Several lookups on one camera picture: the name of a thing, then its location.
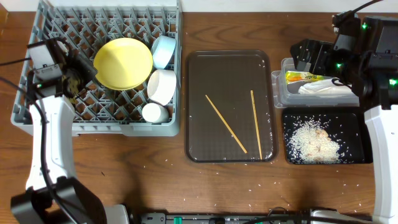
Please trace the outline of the white napkin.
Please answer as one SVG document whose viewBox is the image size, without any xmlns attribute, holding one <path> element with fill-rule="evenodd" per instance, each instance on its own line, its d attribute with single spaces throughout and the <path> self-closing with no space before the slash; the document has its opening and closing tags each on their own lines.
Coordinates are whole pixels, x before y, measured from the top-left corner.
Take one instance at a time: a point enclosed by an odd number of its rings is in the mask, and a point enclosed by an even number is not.
<svg viewBox="0 0 398 224">
<path fill-rule="evenodd" d="M 298 92 L 303 95 L 353 95 L 351 85 L 344 85 L 337 78 L 304 84 Z"/>
</svg>

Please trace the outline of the yellow plate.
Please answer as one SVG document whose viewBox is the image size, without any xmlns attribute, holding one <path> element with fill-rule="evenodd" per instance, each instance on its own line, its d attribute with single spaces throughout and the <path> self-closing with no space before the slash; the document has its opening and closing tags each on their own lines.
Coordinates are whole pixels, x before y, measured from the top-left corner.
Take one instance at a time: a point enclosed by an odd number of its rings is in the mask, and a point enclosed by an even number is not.
<svg viewBox="0 0 398 224">
<path fill-rule="evenodd" d="M 132 38 L 114 39 L 96 53 L 95 78 L 112 90 L 129 90 L 141 85 L 153 67 L 149 48 Z"/>
</svg>

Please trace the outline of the green yellow snack wrapper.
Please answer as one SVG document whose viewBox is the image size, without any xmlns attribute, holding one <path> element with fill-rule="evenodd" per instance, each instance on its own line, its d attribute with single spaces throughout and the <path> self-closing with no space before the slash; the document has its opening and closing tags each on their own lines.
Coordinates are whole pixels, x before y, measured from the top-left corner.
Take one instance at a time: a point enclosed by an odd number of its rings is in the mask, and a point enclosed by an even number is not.
<svg viewBox="0 0 398 224">
<path fill-rule="evenodd" d="M 298 72 L 298 71 L 287 71 L 285 72 L 285 79 L 287 84 L 294 82 L 316 82 L 324 80 L 325 77 L 322 75 L 314 75 L 310 72 Z"/>
</svg>

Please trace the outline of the pink bowl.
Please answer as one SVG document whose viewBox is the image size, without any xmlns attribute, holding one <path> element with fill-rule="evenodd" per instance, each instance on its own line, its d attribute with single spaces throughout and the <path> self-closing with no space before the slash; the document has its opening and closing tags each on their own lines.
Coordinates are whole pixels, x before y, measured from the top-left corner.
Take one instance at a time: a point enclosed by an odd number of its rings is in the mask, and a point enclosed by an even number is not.
<svg viewBox="0 0 398 224">
<path fill-rule="evenodd" d="M 149 78 L 147 94 L 150 100 L 165 106 L 175 93 L 177 77 L 173 70 L 156 70 Z"/>
</svg>

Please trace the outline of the white cup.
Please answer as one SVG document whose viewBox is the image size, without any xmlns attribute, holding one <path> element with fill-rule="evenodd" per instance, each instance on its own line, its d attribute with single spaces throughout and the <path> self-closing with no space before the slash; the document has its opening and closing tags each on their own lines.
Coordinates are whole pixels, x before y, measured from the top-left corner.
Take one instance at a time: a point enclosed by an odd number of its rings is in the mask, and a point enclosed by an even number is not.
<svg viewBox="0 0 398 224">
<path fill-rule="evenodd" d="M 164 123 L 169 120 L 169 112 L 157 103 L 148 103 L 142 109 L 142 117 L 150 123 Z"/>
</svg>

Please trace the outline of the light blue bowl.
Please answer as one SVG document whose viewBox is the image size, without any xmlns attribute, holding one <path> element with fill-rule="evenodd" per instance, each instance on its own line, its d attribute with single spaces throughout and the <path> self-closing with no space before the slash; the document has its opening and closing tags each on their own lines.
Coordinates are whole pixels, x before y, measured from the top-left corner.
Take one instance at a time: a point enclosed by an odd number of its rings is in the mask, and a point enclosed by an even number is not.
<svg viewBox="0 0 398 224">
<path fill-rule="evenodd" d="M 156 69 L 164 69 L 174 54 L 177 41 L 174 38 L 160 35 L 151 48 L 153 66 Z"/>
</svg>

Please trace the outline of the wooden chopstick short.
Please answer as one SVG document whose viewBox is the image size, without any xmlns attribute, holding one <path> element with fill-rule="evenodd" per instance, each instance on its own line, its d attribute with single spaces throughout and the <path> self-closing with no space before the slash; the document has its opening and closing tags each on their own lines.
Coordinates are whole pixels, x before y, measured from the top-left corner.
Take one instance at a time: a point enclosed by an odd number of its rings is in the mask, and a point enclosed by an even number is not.
<svg viewBox="0 0 398 224">
<path fill-rule="evenodd" d="M 220 111 L 218 110 L 218 108 L 215 106 L 215 104 L 212 102 L 212 100 L 210 99 L 210 97 L 208 95 L 205 95 L 205 98 L 208 100 L 209 104 L 211 105 L 211 107 L 213 108 L 213 110 L 215 111 L 215 113 L 218 115 L 218 117 L 220 118 L 220 120 L 222 121 L 222 123 L 224 124 L 224 126 L 226 127 L 226 129 L 229 131 L 229 133 L 232 135 L 233 139 L 237 142 L 238 146 L 242 149 L 243 153 L 247 154 L 247 150 L 246 148 L 243 146 L 242 142 L 238 139 L 237 135 L 235 134 L 235 132 L 231 129 L 230 125 L 226 122 L 226 120 L 224 119 L 223 115 L 220 113 Z"/>
</svg>

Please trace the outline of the wooden chopstick long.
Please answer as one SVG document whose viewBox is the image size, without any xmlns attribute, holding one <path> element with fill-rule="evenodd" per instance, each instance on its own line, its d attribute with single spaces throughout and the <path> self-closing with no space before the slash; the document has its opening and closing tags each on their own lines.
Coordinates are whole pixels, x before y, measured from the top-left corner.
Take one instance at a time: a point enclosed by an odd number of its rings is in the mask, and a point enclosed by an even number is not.
<svg viewBox="0 0 398 224">
<path fill-rule="evenodd" d="M 255 130 L 256 130 L 256 139 L 257 139 L 259 157 L 260 157 L 260 160 L 263 160 L 261 138 L 260 138 L 259 125 L 258 125 L 258 120 L 257 120 L 256 103 L 255 103 L 255 99 L 254 99 L 254 91 L 250 90 L 250 94 L 251 94 L 252 112 L 253 112 L 254 125 L 255 125 Z"/>
</svg>

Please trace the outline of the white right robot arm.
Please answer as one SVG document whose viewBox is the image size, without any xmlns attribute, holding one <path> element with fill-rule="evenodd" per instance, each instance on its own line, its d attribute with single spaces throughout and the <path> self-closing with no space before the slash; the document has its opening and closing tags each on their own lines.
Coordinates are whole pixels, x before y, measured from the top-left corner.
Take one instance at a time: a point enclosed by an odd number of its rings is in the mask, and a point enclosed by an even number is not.
<svg viewBox="0 0 398 224">
<path fill-rule="evenodd" d="M 359 98 L 373 151 L 374 223 L 397 223 L 397 18 L 335 14 L 334 42 L 290 48 L 296 70 L 336 77 Z"/>
</svg>

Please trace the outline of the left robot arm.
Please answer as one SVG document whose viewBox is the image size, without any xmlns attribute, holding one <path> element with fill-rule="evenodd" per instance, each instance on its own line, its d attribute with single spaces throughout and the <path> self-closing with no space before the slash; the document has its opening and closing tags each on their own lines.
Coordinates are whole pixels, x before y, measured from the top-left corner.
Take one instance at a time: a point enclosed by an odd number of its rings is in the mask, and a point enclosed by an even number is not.
<svg viewBox="0 0 398 224">
<path fill-rule="evenodd" d="M 33 148 L 25 192 L 11 198 L 19 223 L 129 223 L 123 204 L 105 207 L 76 176 L 72 126 L 76 98 L 93 76 L 72 46 L 51 38 L 29 44 L 33 69 L 23 94 L 33 125 Z"/>
</svg>

